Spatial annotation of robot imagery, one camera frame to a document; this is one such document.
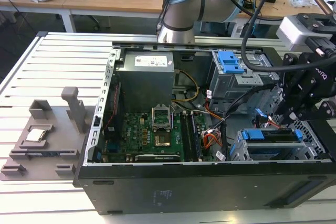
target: ram slot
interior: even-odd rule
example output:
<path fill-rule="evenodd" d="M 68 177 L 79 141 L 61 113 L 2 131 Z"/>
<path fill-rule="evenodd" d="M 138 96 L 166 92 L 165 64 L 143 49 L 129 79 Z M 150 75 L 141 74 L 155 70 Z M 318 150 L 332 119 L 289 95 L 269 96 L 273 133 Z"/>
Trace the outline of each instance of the ram slot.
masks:
<path fill-rule="evenodd" d="M 198 161 L 193 123 L 190 115 L 180 114 L 181 137 L 183 143 L 184 161 Z"/>

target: yellow wire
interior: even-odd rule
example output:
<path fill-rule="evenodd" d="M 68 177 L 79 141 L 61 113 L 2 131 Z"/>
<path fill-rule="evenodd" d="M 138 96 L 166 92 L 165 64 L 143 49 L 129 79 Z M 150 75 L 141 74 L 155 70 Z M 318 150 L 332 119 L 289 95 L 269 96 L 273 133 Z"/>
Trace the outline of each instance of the yellow wire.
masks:
<path fill-rule="evenodd" d="M 213 113 L 213 112 L 211 112 L 210 110 L 208 110 L 207 108 L 205 108 L 205 110 L 207 111 L 207 112 L 209 112 L 212 116 L 214 116 L 214 117 L 216 117 L 217 119 L 222 119 L 219 115 L 216 115 L 215 113 Z"/>
<path fill-rule="evenodd" d="M 188 101 L 192 101 L 192 100 L 196 99 L 196 97 L 198 96 L 198 93 L 200 92 L 199 91 L 199 86 L 197 85 L 197 82 L 187 72 L 185 72 L 183 70 L 178 70 L 178 71 L 184 73 L 186 76 L 188 76 L 193 81 L 193 83 L 196 86 L 196 94 L 193 97 L 188 98 L 188 99 L 180 99 L 180 100 L 172 100 L 172 101 L 173 102 L 188 102 Z"/>

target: power supply label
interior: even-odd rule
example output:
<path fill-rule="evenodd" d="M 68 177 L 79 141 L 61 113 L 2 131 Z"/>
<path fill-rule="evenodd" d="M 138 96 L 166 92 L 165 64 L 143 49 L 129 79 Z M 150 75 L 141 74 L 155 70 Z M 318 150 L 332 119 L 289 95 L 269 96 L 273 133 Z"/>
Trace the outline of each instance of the power supply label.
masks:
<path fill-rule="evenodd" d="M 135 57 L 136 67 L 167 67 L 167 56 L 138 55 Z"/>

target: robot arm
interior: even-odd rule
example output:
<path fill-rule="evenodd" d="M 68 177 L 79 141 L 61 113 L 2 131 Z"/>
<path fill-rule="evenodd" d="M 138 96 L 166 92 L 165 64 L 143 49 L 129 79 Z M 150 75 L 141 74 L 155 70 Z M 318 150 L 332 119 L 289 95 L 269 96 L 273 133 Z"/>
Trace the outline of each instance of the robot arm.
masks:
<path fill-rule="evenodd" d="M 158 41 L 162 43 L 194 43 L 195 21 L 227 22 L 239 9 L 231 0 L 170 0 L 162 21 Z"/>
<path fill-rule="evenodd" d="M 278 31 L 278 37 L 290 50 L 304 51 L 297 57 L 285 54 L 283 65 L 297 65 L 320 62 L 336 57 L 334 36 L 336 22 L 332 15 L 298 14 L 285 17 Z M 282 122 L 336 118 L 336 61 L 334 63 L 301 71 L 283 72 L 279 86 L 282 101 L 276 114 L 282 115 Z M 322 99 L 319 108 L 316 104 Z"/>

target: blue drive bracket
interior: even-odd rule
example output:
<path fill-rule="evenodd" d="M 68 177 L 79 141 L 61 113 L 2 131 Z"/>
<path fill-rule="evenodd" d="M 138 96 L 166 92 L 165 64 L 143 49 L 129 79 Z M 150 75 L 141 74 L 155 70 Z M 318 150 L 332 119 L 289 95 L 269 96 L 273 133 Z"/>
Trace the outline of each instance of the blue drive bracket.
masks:
<path fill-rule="evenodd" d="M 264 140 L 265 137 L 263 135 L 263 132 L 260 129 L 247 129 L 242 132 L 242 135 L 248 135 L 248 139 L 250 140 Z"/>
<path fill-rule="evenodd" d="M 243 68 L 239 65 L 239 59 L 232 51 L 219 51 L 218 60 L 224 73 L 244 73 Z"/>
<path fill-rule="evenodd" d="M 258 114 L 259 114 L 260 116 L 262 116 L 262 117 L 264 117 L 264 118 L 267 118 L 267 115 L 266 115 L 263 111 L 261 111 L 261 109 L 256 108 L 256 111 L 258 112 Z"/>
<path fill-rule="evenodd" d="M 303 133 L 300 130 L 295 130 L 295 135 L 298 138 L 299 142 L 303 140 Z"/>

